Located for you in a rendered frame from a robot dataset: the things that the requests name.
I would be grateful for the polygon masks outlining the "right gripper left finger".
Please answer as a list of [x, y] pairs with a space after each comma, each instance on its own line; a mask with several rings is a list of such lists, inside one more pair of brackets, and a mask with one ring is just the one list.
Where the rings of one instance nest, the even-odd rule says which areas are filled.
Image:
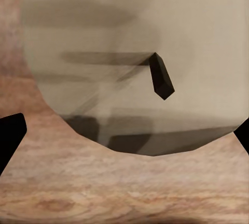
[[23, 113], [0, 118], [0, 175], [27, 132]]

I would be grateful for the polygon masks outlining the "pillar candle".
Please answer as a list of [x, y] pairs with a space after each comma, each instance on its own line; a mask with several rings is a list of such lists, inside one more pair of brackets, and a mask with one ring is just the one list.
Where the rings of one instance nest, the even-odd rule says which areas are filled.
[[249, 118], [249, 0], [22, 0], [44, 101], [115, 152], [194, 151]]

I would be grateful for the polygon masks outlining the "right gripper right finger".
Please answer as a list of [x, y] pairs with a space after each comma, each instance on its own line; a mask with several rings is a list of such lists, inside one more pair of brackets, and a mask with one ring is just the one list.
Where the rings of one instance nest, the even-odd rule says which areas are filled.
[[249, 154], [249, 118], [234, 133]]

